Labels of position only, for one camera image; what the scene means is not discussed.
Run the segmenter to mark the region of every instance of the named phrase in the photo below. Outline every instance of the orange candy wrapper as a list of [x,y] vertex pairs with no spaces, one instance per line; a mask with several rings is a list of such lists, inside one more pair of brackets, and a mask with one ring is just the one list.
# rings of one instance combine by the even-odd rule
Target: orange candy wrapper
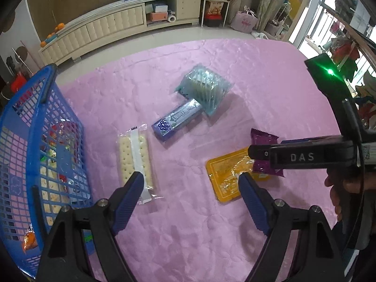
[[248,156],[248,148],[211,159],[206,163],[206,170],[220,202],[240,196],[238,178],[243,172],[250,173],[255,181],[269,179],[270,176],[267,174],[253,173],[253,163],[254,160]]
[[26,252],[27,250],[33,249],[37,246],[38,246],[38,243],[35,238],[33,226],[30,225],[27,232],[25,233],[22,249],[24,252]]

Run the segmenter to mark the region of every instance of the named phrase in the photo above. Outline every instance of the pink bag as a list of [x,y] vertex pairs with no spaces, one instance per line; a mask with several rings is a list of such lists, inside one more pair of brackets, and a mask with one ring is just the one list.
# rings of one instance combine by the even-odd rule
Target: pink bag
[[251,12],[237,12],[231,21],[231,28],[243,33],[251,33],[257,23],[257,17]]

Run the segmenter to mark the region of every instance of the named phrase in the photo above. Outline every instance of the screw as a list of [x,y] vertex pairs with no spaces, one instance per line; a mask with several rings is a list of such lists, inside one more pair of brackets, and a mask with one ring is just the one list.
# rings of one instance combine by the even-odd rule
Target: screw
[[282,199],[276,199],[274,203],[277,207],[283,207],[285,205],[285,202]]
[[321,208],[319,206],[312,206],[311,209],[313,210],[313,212],[316,212],[316,213],[321,212]]
[[68,212],[71,209],[70,205],[66,204],[65,206],[61,207],[62,212]]
[[106,205],[108,205],[108,199],[102,198],[98,200],[97,205],[100,207],[105,207]]

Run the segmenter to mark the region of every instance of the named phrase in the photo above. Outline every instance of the white wall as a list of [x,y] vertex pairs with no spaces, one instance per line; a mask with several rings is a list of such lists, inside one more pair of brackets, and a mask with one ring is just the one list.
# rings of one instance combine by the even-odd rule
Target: white wall
[[16,8],[16,17],[14,19],[12,27],[9,31],[1,33],[0,35],[0,55],[4,63],[8,56],[12,56],[14,63],[14,49],[22,46],[21,41],[29,51],[28,57],[25,61],[26,65],[32,72],[36,72],[40,67],[43,67],[42,60],[39,57],[40,40],[35,31],[33,21],[31,20],[29,9],[27,7],[27,1],[22,0]]

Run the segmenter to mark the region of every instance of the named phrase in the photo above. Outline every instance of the pink fleece surface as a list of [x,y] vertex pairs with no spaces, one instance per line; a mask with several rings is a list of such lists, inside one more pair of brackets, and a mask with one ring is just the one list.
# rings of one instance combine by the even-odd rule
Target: pink fleece surface
[[[245,280],[266,237],[255,228],[242,199],[218,202],[205,164],[249,146],[253,127],[282,139],[339,134],[304,60],[284,42],[193,41],[126,56],[61,88],[85,127],[87,169],[97,200],[120,186],[117,135],[142,123],[150,126],[183,103],[174,89],[194,65],[202,63],[234,84],[212,118],[198,117],[165,144],[149,134],[158,192],[164,198],[137,205],[116,237],[139,282]],[[260,186],[293,207],[319,205],[333,226],[325,171],[284,174]],[[280,280],[288,272],[293,245]],[[98,261],[92,260],[92,266],[103,280]]]

